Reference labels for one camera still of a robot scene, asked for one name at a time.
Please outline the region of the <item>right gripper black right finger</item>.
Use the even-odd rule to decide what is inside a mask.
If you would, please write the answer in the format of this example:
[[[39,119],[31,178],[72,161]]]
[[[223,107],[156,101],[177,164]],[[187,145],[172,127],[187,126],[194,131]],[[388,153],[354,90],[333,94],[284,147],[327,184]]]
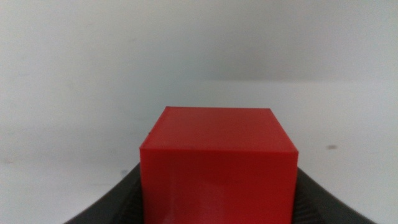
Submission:
[[[297,173],[294,224],[375,224],[315,182],[303,170]]]

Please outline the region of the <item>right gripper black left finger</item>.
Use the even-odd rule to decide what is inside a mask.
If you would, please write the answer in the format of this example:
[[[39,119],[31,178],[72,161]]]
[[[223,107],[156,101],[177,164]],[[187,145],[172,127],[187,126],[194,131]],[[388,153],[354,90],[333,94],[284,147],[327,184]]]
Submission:
[[[66,224],[143,224],[140,165]]]

